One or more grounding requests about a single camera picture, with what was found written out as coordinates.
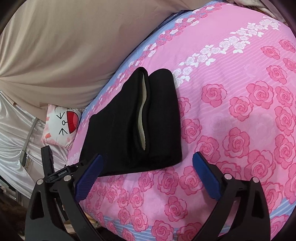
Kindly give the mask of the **black pants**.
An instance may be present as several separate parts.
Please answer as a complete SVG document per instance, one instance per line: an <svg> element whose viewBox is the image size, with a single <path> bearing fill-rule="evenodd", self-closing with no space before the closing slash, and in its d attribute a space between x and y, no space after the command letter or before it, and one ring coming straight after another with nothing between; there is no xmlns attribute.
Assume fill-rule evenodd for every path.
<svg viewBox="0 0 296 241"><path fill-rule="evenodd" d="M91 116L82 161L102 156L101 176L163 169L182 161L181 117L170 70L139 67Z"/></svg>

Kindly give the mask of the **white cat face pillow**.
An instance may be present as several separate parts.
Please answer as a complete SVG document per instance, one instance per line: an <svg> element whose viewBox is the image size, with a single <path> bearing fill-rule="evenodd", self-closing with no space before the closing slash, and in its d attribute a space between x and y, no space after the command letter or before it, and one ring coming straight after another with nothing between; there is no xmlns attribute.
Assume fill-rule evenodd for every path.
<svg viewBox="0 0 296 241"><path fill-rule="evenodd" d="M79 109L49 104L41 141L69 150L76 137L80 119Z"/></svg>

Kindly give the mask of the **silver satin curtain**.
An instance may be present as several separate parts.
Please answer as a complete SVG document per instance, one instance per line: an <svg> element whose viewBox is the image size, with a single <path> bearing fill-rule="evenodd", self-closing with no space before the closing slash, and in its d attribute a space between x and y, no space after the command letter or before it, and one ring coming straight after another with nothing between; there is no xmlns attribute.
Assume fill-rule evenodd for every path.
<svg viewBox="0 0 296 241"><path fill-rule="evenodd" d="M35 183L44 177L41 142L45 123L1 93L1 176L30 198Z"/></svg>

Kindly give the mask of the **pink floral bed sheet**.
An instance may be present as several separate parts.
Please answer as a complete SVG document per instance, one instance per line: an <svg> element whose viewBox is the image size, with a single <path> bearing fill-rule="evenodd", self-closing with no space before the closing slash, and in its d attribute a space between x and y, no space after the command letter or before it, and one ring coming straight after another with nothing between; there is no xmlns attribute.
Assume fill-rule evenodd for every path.
<svg viewBox="0 0 296 241"><path fill-rule="evenodd" d="M223 173L257 177L271 236L295 208L295 36L280 21L212 2L172 19L144 41L85 109L68 154L78 161L89 119L135 68L174 75L181 117L181 163L97 179L83 210L126 240L190 240L212 211L192 166L201 152Z"/></svg>

